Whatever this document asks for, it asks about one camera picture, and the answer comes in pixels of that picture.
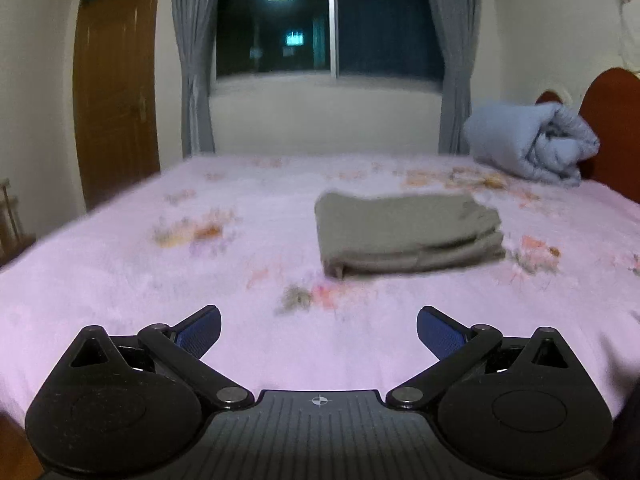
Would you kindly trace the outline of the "grey-green pants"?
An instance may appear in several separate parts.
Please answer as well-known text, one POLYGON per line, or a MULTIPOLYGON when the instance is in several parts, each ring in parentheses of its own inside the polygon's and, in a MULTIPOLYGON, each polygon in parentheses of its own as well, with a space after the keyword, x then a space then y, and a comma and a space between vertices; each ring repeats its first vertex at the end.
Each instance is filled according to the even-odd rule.
POLYGON ((331 192, 317 200, 314 213, 323 271, 339 280, 464 268, 506 255, 498 211, 469 194, 331 192))

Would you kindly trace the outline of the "grey curtain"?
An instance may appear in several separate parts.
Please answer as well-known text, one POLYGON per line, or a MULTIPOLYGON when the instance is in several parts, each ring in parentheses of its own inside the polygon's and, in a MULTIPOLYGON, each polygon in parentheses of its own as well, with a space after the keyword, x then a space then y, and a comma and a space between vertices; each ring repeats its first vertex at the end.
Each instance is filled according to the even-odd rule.
POLYGON ((438 151, 459 155, 469 151, 462 133, 471 115, 474 70, 482 0, 428 0, 442 59, 442 106, 438 151))
POLYGON ((171 0, 181 70, 181 141, 186 157, 213 153, 210 71, 218 0, 171 0))

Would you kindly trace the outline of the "grey right curtain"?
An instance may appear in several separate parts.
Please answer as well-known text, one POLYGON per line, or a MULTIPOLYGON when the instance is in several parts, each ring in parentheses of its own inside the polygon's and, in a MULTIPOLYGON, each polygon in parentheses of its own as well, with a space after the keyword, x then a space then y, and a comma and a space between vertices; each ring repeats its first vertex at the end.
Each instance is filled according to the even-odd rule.
POLYGON ((471 115, 474 70, 482 0, 428 0, 442 59, 442 106, 438 151, 459 155, 469 151, 462 133, 471 115))

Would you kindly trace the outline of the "dark sliding window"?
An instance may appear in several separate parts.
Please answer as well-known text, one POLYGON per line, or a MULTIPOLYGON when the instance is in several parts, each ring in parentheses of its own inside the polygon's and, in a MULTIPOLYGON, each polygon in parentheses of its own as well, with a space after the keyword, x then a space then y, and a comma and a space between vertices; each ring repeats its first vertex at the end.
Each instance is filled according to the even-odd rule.
POLYGON ((217 79, 326 74, 442 85, 428 0, 218 0, 217 79))

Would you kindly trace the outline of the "wooden chair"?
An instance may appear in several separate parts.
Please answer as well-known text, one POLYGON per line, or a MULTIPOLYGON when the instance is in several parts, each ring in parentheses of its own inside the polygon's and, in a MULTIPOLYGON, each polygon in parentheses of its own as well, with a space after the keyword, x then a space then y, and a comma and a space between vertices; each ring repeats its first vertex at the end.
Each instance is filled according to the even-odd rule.
POLYGON ((36 237, 26 234, 17 212, 18 198, 11 195, 10 180, 2 179, 0 203, 0 266, 6 266, 35 244, 36 237))

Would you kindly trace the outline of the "pink floral bed sheet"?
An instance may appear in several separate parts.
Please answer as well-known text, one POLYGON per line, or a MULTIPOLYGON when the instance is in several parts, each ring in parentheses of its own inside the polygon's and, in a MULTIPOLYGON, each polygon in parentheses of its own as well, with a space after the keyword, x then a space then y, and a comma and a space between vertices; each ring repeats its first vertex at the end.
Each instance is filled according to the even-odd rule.
POLYGON ((639 208, 610 188, 533 184, 467 157, 201 156, 37 243, 1 273, 1 409, 22 420, 77 333, 133 335, 206 304, 205 362, 252 391, 388 391, 434 356, 433 306, 508 336, 561 332, 613 412, 639 377, 639 208), (506 258, 427 274, 324 274, 314 205, 471 193, 497 209, 506 258))

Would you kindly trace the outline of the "grey left curtain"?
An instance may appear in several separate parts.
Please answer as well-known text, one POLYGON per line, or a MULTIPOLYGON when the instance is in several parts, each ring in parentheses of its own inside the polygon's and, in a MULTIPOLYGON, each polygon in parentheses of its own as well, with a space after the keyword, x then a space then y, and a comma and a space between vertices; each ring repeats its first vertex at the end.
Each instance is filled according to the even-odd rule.
POLYGON ((218 0, 171 0, 181 70, 181 141, 186 157, 213 153, 210 71, 218 0))

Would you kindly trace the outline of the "light blue rolled quilt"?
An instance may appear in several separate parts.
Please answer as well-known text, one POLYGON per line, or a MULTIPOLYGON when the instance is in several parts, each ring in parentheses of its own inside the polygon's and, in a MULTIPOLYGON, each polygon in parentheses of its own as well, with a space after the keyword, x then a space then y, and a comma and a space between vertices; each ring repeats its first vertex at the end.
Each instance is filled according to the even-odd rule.
POLYGON ((554 185, 580 185, 578 164, 600 148, 590 125, 558 102, 487 105, 466 120, 463 134, 477 162, 554 185))

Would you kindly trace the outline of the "brown wooden door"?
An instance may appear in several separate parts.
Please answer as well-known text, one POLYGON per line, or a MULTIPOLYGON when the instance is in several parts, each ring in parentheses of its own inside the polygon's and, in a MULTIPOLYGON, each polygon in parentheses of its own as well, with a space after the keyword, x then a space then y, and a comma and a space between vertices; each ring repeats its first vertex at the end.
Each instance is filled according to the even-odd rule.
POLYGON ((157 0, 80 0, 75 143, 88 210, 160 171, 154 93, 157 0))

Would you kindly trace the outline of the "red-brown wooden headboard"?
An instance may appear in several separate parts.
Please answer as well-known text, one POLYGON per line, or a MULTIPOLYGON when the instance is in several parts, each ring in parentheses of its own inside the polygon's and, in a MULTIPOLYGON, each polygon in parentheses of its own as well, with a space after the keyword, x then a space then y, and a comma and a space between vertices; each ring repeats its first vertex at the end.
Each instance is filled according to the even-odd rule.
POLYGON ((613 67, 588 87, 578 114, 600 139, 596 156, 583 160, 583 181, 594 181, 639 203, 639 76, 613 67))

